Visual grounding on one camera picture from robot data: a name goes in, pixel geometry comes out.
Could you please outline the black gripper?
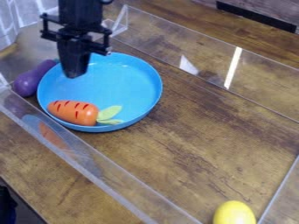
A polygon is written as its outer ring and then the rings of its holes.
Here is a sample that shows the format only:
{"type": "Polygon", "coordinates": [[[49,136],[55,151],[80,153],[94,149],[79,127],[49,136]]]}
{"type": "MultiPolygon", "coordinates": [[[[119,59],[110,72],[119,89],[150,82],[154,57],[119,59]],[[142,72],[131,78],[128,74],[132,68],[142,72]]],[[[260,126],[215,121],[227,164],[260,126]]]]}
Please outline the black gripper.
{"type": "Polygon", "coordinates": [[[114,0],[59,0],[59,15],[40,15],[41,38],[58,43],[60,65],[68,78],[88,70],[90,55],[110,52],[112,31],[102,25],[103,8],[114,0]]]}

